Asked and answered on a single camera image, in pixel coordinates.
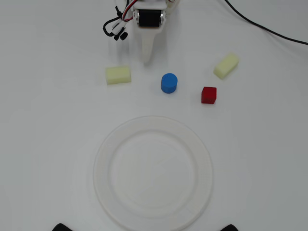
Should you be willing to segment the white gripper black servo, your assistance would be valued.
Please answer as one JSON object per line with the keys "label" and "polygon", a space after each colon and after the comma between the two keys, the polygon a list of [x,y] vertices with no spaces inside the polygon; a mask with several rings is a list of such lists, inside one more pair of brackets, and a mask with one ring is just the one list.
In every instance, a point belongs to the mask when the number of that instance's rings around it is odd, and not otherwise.
{"label": "white gripper black servo", "polygon": [[152,55],[154,39],[162,32],[166,20],[166,11],[163,9],[135,8],[133,19],[141,35],[141,59],[146,64]]}

